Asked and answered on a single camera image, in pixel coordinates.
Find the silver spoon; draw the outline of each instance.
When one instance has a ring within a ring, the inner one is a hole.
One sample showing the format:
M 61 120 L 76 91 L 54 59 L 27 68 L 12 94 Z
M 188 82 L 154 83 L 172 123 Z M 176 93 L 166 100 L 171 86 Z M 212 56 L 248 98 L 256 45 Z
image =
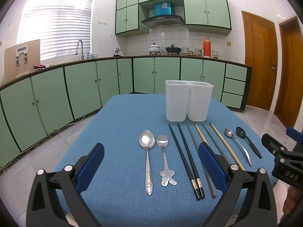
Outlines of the silver spoon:
M 243 151 L 244 151 L 244 153 L 246 155 L 248 163 L 249 163 L 249 165 L 251 167 L 251 160 L 250 160 L 249 154 L 248 154 L 247 150 L 245 149 L 245 147 L 243 147 L 243 145 L 236 138 L 234 138 L 234 134 L 232 133 L 232 131 L 230 129 L 225 128 L 225 135 L 228 136 L 231 139 L 235 139 L 236 142 L 241 146 L 241 148 L 243 149 Z
M 146 150 L 145 190 L 149 195 L 151 195 L 153 186 L 152 186 L 152 175 L 151 175 L 152 172 L 151 172 L 151 166 L 149 164 L 148 151 L 154 146 L 155 138 L 149 130 L 145 130 L 140 136 L 139 143 L 141 148 Z
M 165 135 L 160 135 L 157 138 L 157 144 L 161 148 L 162 153 L 163 153 L 163 159 L 164 159 L 164 171 L 160 172 L 160 176 L 162 177 L 162 182 L 161 184 L 163 186 L 167 186 L 168 183 L 170 182 L 172 185 L 176 185 L 177 182 L 172 179 L 172 176 L 175 174 L 174 171 L 169 169 L 169 166 L 167 165 L 167 160 L 166 160 L 166 154 L 165 154 L 165 149 L 168 145 L 169 141 Z

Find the faucet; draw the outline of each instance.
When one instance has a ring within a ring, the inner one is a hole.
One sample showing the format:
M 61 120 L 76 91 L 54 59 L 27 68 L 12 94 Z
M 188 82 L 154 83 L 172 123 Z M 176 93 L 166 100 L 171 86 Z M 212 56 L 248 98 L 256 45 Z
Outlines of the faucet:
M 84 55 L 83 55 L 83 42 L 82 42 L 82 40 L 81 40 L 81 39 L 80 39 L 80 40 L 78 40 L 78 44 L 77 44 L 77 49 L 76 49 L 76 53 L 75 53 L 75 55 L 77 55 L 77 54 L 78 54 L 79 42 L 81 42 L 81 49 L 82 49 L 81 60 L 84 60 Z

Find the brown door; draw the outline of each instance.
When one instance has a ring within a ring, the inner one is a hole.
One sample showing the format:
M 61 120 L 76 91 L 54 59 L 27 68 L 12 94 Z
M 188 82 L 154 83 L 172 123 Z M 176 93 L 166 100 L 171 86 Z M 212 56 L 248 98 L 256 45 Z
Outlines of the brown door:
M 275 24 L 242 11 L 245 64 L 252 66 L 247 105 L 269 110 L 275 91 L 278 47 Z
M 292 18 L 280 24 L 282 75 L 275 114 L 285 126 L 293 127 L 303 96 L 303 42 L 298 21 Z

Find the table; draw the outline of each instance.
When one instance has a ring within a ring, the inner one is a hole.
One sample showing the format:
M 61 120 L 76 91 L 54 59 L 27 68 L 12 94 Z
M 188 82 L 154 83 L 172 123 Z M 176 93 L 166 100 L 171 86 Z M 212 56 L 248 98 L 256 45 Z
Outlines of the table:
M 184 227 L 189 225 L 200 227 L 219 201 L 222 193 L 217 190 L 217 197 L 215 199 L 211 197 L 198 153 L 186 124 L 190 124 L 197 142 L 200 143 L 202 140 L 193 122 L 186 119 L 180 125 L 206 194 L 204 200 L 196 200 L 170 133 L 165 109 L 165 95 L 114 96 L 87 125 L 54 169 L 54 171 L 60 171 L 67 164 L 74 165 L 81 156 L 87 155 L 97 142 L 104 145 L 104 159 L 88 189 L 81 193 L 91 212 L 103 227 Z M 203 123 L 224 150 L 228 159 L 235 163 L 209 122 L 212 122 L 222 135 L 226 127 L 235 132 L 236 127 L 241 126 L 262 154 L 262 159 L 255 155 L 244 139 L 238 138 L 251 157 L 252 167 L 249 167 L 240 147 L 229 138 L 226 138 L 226 141 L 246 170 L 255 172 L 258 168 L 263 167 L 269 172 L 272 184 L 276 181 L 271 175 L 274 157 L 262 146 L 260 137 L 233 112 L 213 98 L 207 120 Z M 201 122 L 197 122 L 197 124 L 210 147 L 219 154 Z M 177 123 L 171 122 L 171 126 L 187 158 Z M 151 195 L 145 191 L 146 151 L 139 145 L 139 137 L 144 130 L 150 130 L 155 140 L 158 135 L 167 136 L 169 144 L 166 148 L 166 157 L 169 168 L 175 171 L 173 178 L 178 183 L 176 186 L 171 184 L 166 187 L 161 186 L 162 178 L 159 172 L 164 169 L 163 156 L 161 149 L 155 144 L 149 151 L 154 183 Z M 244 194 L 245 190 L 242 190 L 241 200 L 234 209 L 236 213 L 240 210 Z M 69 211 L 63 200 L 63 194 L 60 192 L 58 195 L 63 208 Z

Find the window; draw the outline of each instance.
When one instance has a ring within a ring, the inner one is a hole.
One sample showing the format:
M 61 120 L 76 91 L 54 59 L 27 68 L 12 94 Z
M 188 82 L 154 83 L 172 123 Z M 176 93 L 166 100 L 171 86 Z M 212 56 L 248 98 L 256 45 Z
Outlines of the window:
M 91 49 L 93 0 L 27 0 L 17 44 L 40 39 L 40 59 L 73 54 L 79 39 Z

